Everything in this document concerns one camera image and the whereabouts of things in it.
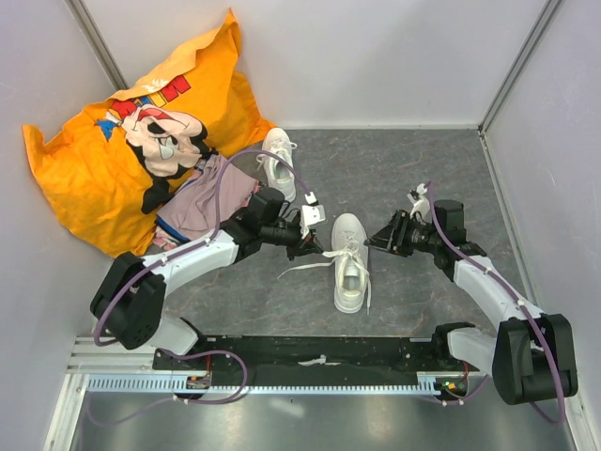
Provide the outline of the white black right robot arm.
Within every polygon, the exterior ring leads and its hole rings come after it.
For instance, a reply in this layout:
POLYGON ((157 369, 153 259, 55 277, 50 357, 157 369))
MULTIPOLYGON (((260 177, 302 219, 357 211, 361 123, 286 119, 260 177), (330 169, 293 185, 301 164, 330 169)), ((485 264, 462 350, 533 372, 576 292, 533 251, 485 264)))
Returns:
POLYGON ((496 329, 482 333, 470 323, 439 326, 430 346, 432 363, 444 370, 461 361, 486 373, 508 405, 563 400, 578 392, 572 327, 561 314, 547 314, 524 298, 494 268, 486 252, 469 241, 462 203, 418 202, 398 210, 366 245, 399 257, 429 254, 435 266, 464 290, 496 329), (421 210, 431 209, 431 222, 421 210))

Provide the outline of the white sneaker with laces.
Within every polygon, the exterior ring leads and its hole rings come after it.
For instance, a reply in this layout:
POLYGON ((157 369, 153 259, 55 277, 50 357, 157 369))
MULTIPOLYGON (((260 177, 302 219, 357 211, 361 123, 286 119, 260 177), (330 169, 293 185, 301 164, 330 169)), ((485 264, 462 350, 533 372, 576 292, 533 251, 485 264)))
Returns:
POLYGON ((366 241, 367 234, 359 218, 352 213, 343 213, 333 224, 331 250, 322 254, 330 261, 293 267, 281 273, 280 277, 292 271, 333 265, 333 303, 336 309, 345 314, 355 314, 366 304, 366 311, 370 312, 372 287, 366 241))

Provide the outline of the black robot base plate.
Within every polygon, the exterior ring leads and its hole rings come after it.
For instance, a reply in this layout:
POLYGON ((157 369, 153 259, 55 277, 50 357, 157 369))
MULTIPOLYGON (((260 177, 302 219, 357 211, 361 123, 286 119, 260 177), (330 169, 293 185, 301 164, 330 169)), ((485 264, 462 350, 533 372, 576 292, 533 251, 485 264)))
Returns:
POLYGON ((227 350, 247 367, 250 387, 409 386, 420 375, 480 376, 430 338, 386 336, 207 335, 193 353, 227 350))

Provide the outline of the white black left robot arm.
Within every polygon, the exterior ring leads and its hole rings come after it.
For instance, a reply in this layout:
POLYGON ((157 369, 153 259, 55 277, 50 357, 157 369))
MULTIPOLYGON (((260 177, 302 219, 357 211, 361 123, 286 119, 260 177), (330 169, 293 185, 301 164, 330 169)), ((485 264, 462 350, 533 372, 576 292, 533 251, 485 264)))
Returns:
POLYGON ((261 188, 249 203, 214 230, 168 252, 117 257, 90 304, 97 319, 95 335, 108 332, 126 350, 144 345, 168 350, 186 369, 206 359, 200 333, 184 318, 163 311, 165 299, 193 279, 234 265, 257 253, 264 244, 283 246, 288 259, 320 254, 316 225, 325 210, 314 194, 286 219, 284 195, 261 188))

